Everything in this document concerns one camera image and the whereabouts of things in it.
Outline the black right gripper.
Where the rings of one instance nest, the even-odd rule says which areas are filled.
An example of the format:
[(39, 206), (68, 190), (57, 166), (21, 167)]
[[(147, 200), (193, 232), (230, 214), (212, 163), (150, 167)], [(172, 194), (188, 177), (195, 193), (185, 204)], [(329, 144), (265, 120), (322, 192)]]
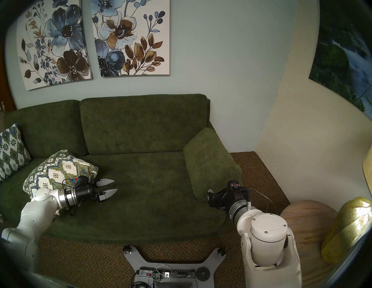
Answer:
[(211, 208), (230, 209), (235, 202), (237, 189), (223, 189), (218, 193), (214, 193), (212, 189), (207, 191), (208, 204)]

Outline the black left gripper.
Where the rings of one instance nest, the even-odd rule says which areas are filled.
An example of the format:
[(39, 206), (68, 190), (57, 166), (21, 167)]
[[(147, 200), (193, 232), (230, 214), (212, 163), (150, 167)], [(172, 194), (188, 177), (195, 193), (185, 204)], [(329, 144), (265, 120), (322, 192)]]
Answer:
[(87, 182), (87, 183), (76, 183), (74, 186), (74, 194), (77, 203), (91, 199), (94, 202), (100, 202), (103, 200), (107, 200), (111, 196), (113, 196), (118, 189), (110, 189), (105, 191), (98, 191), (98, 187), (105, 186), (108, 184), (113, 183), (114, 180), (112, 179), (100, 179), (98, 181)]

